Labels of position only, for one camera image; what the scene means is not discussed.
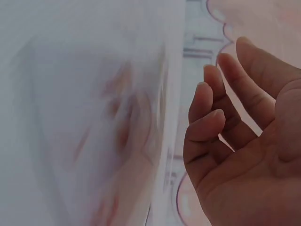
finger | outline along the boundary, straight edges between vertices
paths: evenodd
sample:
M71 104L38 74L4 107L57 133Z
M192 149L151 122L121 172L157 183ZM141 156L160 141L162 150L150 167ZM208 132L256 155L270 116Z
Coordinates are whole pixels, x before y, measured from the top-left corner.
M220 134L224 125L224 113L217 109L190 124L186 131L186 139L193 142L208 141Z
M275 119L275 100L247 76L241 65L229 54L220 54L219 65L248 114L264 130Z
M193 123L207 115L211 110L212 102L212 89L208 86L208 84L200 82L196 88L194 98L189 108L189 123Z
M209 65L204 68L204 72L204 79L213 90L213 109L222 109L226 117L222 136L234 150L239 150L257 138L257 136L241 120L237 110L226 94L219 69Z
M245 72L275 99L285 85L301 78L299 69L257 48L245 37L237 40L236 52Z
M217 126L212 127L214 122L217 122ZM211 170L233 153L223 142L216 139L224 122L225 118L222 111L217 110L197 120L187 129L183 158L195 188Z

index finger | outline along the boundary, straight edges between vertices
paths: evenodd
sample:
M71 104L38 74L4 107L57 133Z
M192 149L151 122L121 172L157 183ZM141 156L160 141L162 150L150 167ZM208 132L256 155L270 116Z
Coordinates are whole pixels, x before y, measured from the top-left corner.
M301 72L266 51L257 48L246 37L236 43L238 60L254 82L273 98L288 83L301 79Z

fingernail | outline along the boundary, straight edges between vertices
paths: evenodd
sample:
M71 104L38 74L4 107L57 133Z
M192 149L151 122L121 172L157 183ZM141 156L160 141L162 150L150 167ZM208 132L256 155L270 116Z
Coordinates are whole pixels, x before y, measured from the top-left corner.
M213 117L215 117L217 114L222 113L224 114L224 111L222 109L217 109L213 112Z
M249 39L248 39L247 37L245 37L245 36L239 37L239 38L238 38L238 41L243 42L243 43L246 43L246 44L251 45L251 46L254 45L254 44L251 42L251 40L249 40Z
M201 86L205 85L205 82L201 81L198 83L195 93L199 90Z
M211 65L204 65L204 68L205 68L205 67L208 67L208 66L211 66Z

drawn eye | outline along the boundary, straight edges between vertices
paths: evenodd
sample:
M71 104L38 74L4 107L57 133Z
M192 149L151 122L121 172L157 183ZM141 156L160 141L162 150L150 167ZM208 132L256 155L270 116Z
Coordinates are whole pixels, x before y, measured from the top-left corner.
M121 96L126 90L132 86L132 66L126 62L117 72L117 75L106 83L103 95Z

hand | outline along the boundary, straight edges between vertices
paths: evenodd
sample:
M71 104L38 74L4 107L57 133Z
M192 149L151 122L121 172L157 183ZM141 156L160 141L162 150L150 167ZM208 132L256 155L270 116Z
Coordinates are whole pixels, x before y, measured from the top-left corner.
M189 112L186 170L213 226L299 226L301 70L246 38L237 40L237 55L240 63L228 54L218 63L263 132L241 120L219 69L206 66Z

